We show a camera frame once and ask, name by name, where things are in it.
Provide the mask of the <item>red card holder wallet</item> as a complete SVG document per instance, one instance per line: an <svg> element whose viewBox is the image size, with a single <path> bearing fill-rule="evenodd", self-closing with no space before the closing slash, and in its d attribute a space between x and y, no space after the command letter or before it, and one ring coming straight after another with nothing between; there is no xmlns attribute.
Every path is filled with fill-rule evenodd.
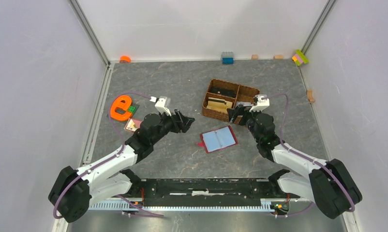
<svg viewBox="0 0 388 232"><path fill-rule="evenodd" d="M200 134L201 141L196 145L204 148L206 153L215 152L238 144L231 126L211 130Z"/></svg>

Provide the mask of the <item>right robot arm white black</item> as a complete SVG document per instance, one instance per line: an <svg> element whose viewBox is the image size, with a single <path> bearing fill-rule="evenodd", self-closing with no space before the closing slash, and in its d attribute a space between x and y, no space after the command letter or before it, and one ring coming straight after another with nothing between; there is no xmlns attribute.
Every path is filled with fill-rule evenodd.
<svg viewBox="0 0 388 232"><path fill-rule="evenodd" d="M229 122L241 117L239 125L250 131L262 157L286 167L269 177L272 196L295 194L310 200L330 219L353 212L362 201L363 196L342 161L317 159L293 148L276 134L274 118L268 114L242 105L227 112Z"/></svg>

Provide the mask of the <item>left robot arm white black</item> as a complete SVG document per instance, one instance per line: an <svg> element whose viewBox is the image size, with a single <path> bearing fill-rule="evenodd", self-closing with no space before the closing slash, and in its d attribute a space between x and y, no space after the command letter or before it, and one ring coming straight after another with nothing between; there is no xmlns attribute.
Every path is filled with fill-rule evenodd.
<svg viewBox="0 0 388 232"><path fill-rule="evenodd" d="M49 195L55 219L71 223L82 217L88 208L116 195L137 196L141 184L121 171L145 159L154 145L172 133L186 133L195 118L183 115L179 110L172 114L148 114L140 127L112 153L96 162L73 168L63 168Z"/></svg>

